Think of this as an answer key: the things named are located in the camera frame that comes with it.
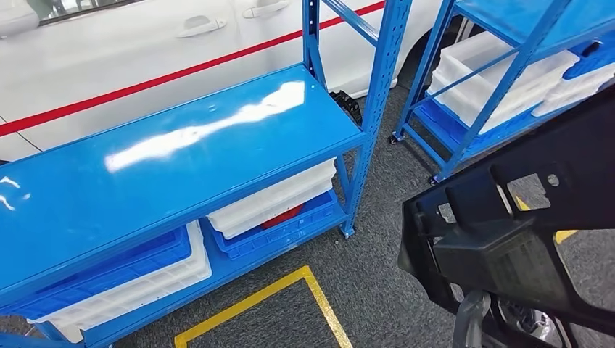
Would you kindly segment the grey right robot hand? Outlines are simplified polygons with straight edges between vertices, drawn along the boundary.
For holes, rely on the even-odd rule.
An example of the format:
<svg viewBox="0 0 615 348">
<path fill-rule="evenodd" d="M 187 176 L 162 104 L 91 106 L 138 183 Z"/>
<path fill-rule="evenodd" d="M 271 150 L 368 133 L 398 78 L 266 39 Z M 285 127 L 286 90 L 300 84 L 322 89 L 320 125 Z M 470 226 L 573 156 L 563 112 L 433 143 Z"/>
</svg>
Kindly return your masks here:
<svg viewBox="0 0 615 348">
<path fill-rule="evenodd" d="M 470 291 L 455 315 L 454 347 L 564 347 L 557 325 L 539 310 Z"/>
</svg>

